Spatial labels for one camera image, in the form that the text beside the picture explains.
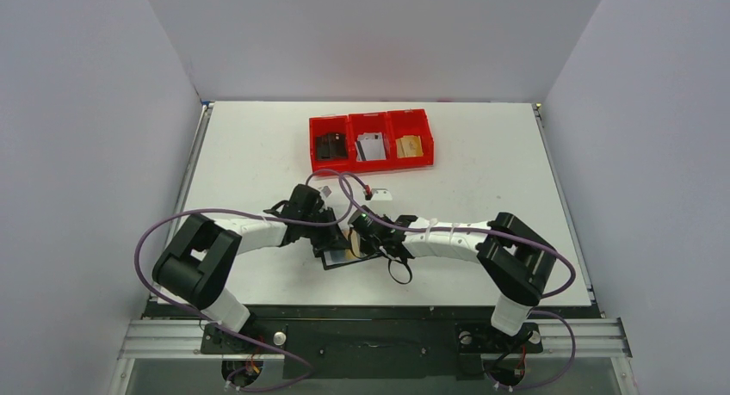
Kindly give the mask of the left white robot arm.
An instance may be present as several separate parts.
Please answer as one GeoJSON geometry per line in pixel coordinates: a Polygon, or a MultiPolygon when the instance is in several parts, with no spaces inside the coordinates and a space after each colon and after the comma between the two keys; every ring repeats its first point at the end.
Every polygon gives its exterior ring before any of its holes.
{"type": "Polygon", "coordinates": [[[218,220],[192,213],[152,269],[157,284],[224,326],[223,340],[237,352],[251,349],[257,339],[250,310],[226,289],[238,255],[302,238],[310,241],[316,255],[350,246],[321,192],[305,184],[295,186],[287,200],[265,213],[265,218],[218,220]]]}

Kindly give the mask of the gold credit card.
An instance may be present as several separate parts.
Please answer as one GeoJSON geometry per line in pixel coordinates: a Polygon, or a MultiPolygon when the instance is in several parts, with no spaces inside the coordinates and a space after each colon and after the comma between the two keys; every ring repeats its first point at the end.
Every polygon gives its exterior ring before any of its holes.
{"type": "Polygon", "coordinates": [[[350,254],[354,258],[360,259],[362,256],[360,248],[360,238],[354,230],[350,230],[348,232],[348,242],[350,243],[350,254]]]}

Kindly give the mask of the black leather card holder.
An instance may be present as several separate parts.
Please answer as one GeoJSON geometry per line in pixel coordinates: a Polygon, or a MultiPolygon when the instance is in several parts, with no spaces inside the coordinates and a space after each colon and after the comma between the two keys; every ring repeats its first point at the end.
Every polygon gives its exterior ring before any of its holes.
{"type": "Polygon", "coordinates": [[[320,260],[324,270],[332,270],[383,257],[380,251],[371,251],[369,253],[354,252],[350,246],[351,244],[345,241],[344,243],[339,242],[312,247],[312,252],[320,260]]]}

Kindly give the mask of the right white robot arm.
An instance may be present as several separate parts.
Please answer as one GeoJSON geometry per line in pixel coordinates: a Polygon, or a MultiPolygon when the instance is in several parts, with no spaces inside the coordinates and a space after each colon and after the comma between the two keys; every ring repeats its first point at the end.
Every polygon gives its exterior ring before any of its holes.
{"type": "Polygon", "coordinates": [[[507,349],[519,337],[529,312],[541,302],[557,260],[554,248],[511,213],[492,221],[440,223],[413,215],[395,221],[359,212],[349,226],[368,248],[407,264],[419,257],[441,257],[481,265],[500,295],[486,340],[507,349]]]}

